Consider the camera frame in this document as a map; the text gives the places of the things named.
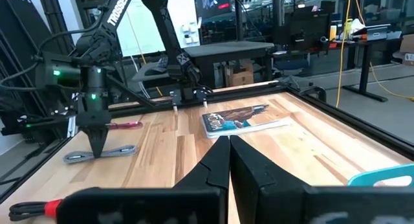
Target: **floor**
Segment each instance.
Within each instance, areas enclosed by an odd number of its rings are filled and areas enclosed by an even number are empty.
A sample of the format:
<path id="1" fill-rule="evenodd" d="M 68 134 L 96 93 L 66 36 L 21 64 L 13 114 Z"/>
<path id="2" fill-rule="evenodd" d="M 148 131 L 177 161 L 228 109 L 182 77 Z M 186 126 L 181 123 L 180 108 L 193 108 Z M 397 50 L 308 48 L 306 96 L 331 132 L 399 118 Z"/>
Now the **floor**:
<path id="1" fill-rule="evenodd" d="M 376 76 L 381 84 L 390 91 L 398 94 L 414 95 L 414 67 L 404 65 L 387 65 L 375 69 Z M 356 85 L 359 83 L 360 71 L 358 69 L 346 71 L 342 76 L 343 85 Z M 300 83 L 307 84 L 309 81 L 326 88 L 327 101 L 335 105 L 337 97 L 338 73 L 313 76 L 302 79 Z M 414 102 L 397 98 L 385 92 L 373 78 L 369 77 L 368 91 L 385 96 L 388 102 L 380 103 L 364 96 L 349 91 L 341 92 L 340 109 L 349 112 L 367 122 L 389 131 L 403 139 L 414 142 L 412 126 L 414 123 Z M 36 165 L 46 153 L 25 160 L 25 156 L 37 148 L 36 145 L 19 144 L 5 154 L 0 156 L 0 181 L 6 181 L 24 175 L 29 169 Z M 6 191 L 11 184 L 0 185 L 0 193 Z"/>

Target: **blue plastic object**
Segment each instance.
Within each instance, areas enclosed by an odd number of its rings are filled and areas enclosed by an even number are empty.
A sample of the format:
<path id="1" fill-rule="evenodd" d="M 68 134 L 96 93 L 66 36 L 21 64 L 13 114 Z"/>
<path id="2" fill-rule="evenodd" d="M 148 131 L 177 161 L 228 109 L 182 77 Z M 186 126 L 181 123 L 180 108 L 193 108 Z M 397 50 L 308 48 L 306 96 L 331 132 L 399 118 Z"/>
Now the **blue plastic object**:
<path id="1" fill-rule="evenodd" d="M 411 182 L 408 187 L 414 188 L 414 164 L 406 164 L 384 168 L 372 172 L 364 172 L 352 177 L 348 186 L 374 186 L 375 183 L 386 179 L 394 179 L 402 176 L 410 176 Z"/>

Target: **wooden table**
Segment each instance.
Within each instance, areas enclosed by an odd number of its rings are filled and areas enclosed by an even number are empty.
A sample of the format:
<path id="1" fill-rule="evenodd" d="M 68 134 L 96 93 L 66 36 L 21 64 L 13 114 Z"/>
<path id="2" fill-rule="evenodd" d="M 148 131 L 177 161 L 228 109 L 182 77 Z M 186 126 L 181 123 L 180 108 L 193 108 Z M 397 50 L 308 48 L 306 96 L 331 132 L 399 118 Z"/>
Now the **wooden table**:
<path id="1" fill-rule="evenodd" d="M 91 150 L 87 136 L 79 133 L 0 205 L 0 223 L 10 223 L 8 208 L 15 203 L 63 198 L 92 186 L 172 187 L 215 142 L 205 137 L 201 114 L 255 104 L 269 104 L 290 113 L 293 123 L 240 136 L 310 185 L 345 185 L 360 172 L 411 162 L 296 97 L 279 93 L 209 104 L 208 109 L 181 109 L 178 115 L 163 111 L 115 119 L 139 120 L 144 127 L 110 131 L 104 150 L 136 144 L 137 154 L 66 165 L 62 161 L 65 154 Z M 229 194 L 229 223 L 239 223 L 233 192 Z M 53 221 L 42 217 L 22 223 Z"/>

